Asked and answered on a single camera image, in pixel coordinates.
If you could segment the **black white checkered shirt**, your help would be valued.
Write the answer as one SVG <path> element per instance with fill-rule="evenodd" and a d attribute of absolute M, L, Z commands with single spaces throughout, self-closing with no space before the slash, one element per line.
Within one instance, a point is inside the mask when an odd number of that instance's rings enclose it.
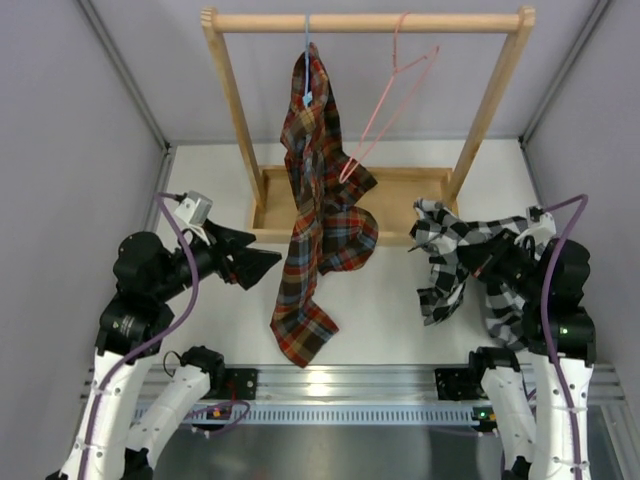
<path fill-rule="evenodd" d="M 418 219 L 410 236 L 415 247 L 429 256 L 428 286 L 417 290 L 425 325 L 449 319 L 462 305 L 469 271 L 457 256 L 459 246 L 481 244 L 509 229 L 517 234 L 527 227 L 527 218 L 507 217 L 492 221 L 464 222 L 439 202 L 420 198 L 414 202 Z M 522 324 L 524 300 L 504 284 L 484 286 L 482 316 L 487 332 L 501 347 L 513 351 L 526 348 Z"/>

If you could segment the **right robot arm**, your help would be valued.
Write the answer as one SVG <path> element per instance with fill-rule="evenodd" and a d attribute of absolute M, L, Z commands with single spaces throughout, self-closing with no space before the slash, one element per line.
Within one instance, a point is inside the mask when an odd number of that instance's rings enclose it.
<path fill-rule="evenodd" d="M 503 446 L 504 479 L 588 479 L 588 394 L 596 361 L 593 320 L 580 302 L 590 254 L 566 237 L 534 258 L 515 234 L 460 249 L 470 274 L 521 296 L 534 404 L 513 352 L 480 347 L 469 355 L 468 390 L 491 403 Z"/>

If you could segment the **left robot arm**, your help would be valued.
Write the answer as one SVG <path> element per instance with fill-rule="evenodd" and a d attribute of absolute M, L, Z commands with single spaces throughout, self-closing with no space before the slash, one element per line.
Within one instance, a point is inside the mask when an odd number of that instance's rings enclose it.
<path fill-rule="evenodd" d="M 209 220 L 179 233 L 170 251 L 152 232 L 119 246 L 116 293 L 99 319 L 91 391 L 69 457 L 54 479 L 150 479 L 183 420 L 202 398 L 226 386 L 222 354 L 192 346 L 159 397 L 134 417 L 145 378 L 159 356 L 161 335 L 174 324 L 170 300 L 196 293 L 211 275 L 245 290 L 282 258 L 253 248 L 256 238 Z"/>

